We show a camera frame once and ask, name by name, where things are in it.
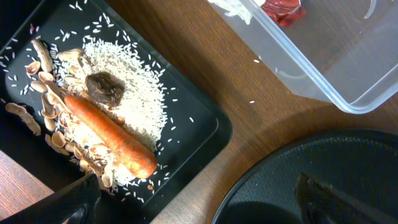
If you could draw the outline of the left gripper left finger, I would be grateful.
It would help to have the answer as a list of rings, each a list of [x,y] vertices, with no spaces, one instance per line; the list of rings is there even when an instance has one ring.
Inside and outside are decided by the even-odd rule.
[[[1,220],[1,223],[94,223],[100,197],[97,176],[90,174]]]

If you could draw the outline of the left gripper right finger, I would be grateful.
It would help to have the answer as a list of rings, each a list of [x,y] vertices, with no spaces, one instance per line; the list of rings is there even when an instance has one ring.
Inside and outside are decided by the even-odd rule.
[[[397,223],[397,219],[301,172],[295,198],[303,223]]]

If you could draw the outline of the orange carrot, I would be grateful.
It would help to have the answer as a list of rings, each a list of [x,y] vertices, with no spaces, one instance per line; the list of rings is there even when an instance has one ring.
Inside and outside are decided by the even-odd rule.
[[[96,105],[79,96],[66,96],[65,104],[110,148],[132,175],[146,179],[155,172],[155,155]]]

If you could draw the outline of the peanut shells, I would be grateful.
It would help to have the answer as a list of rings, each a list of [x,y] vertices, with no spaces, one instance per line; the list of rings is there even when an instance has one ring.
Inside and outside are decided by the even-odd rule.
[[[97,176],[104,189],[137,185],[144,180],[132,175],[65,104],[66,96],[79,96],[90,101],[155,155],[156,144],[167,122],[165,96],[160,73],[141,60],[137,44],[121,45],[85,38],[82,47],[57,54],[45,50],[38,40],[33,40],[32,45],[38,58],[27,65],[26,70],[35,74],[36,79],[27,85],[27,89],[39,94],[39,113],[44,123],[39,124],[27,108],[18,103],[6,103],[6,111],[18,116],[34,135],[43,135],[49,147],[69,156],[82,172]],[[109,73],[124,86],[118,106],[98,103],[89,96],[85,78],[98,72]]]

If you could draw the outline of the pile of white rice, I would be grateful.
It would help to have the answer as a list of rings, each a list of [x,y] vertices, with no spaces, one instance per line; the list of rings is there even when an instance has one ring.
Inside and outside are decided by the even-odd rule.
[[[1,142],[20,156],[28,148],[53,149],[83,171],[95,171],[111,195],[143,204],[171,178],[159,162],[145,179],[134,176],[123,153],[112,152],[66,109],[65,95],[84,97],[148,150],[161,156],[175,138],[162,140],[168,121],[166,69],[120,29],[110,13],[88,1],[50,1],[14,35],[1,54]]]

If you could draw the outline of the dark brown food chunk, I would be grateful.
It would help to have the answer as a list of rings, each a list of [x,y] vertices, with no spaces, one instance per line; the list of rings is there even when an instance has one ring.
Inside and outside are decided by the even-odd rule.
[[[88,75],[85,78],[85,85],[93,100],[111,107],[120,104],[125,91],[124,86],[107,72]]]

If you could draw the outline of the red snack wrapper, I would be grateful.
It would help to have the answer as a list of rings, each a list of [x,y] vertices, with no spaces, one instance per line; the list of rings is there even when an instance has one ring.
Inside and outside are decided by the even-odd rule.
[[[261,9],[280,27],[289,27],[307,14],[301,0],[265,0]]]

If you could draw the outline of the white tissue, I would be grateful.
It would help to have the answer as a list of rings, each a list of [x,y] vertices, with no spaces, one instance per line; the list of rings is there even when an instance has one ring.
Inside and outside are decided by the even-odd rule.
[[[210,4],[214,4],[225,10],[227,17],[239,17],[242,21],[249,25],[253,15],[241,0],[208,0]]]

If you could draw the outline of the round black serving tray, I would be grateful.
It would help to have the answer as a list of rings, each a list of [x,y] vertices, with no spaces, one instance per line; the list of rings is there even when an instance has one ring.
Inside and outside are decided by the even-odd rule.
[[[213,223],[301,223],[300,173],[397,218],[397,135],[368,129],[317,134],[271,153],[228,192]]]

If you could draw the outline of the black rectangular tray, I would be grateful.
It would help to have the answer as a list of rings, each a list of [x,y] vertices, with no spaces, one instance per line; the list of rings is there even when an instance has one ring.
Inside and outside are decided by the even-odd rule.
[[[2,8],[1,24],[12,30],[1,41],[1,101],[24,105],[39,124],[42,101],[29,87],[25,66],[37,60],[31,40],[50,50],[81,47],[91,39],[130,44],[141,63],[153,69],[164,92],[167,123],[150,179],[103,192],[96,223],[149,223],[229,143],[228,116],[161,56],[104,1],[33,1],[29,11]]]

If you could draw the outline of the clear plastic bin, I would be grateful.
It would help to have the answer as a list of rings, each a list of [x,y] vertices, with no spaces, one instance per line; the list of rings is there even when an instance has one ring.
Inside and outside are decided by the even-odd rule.
[[[397,93],[397,0],[301,0],[305,17],[278,26],[265,0],[241,0],[239,17],[210,4],[295,95],[365,114]]]

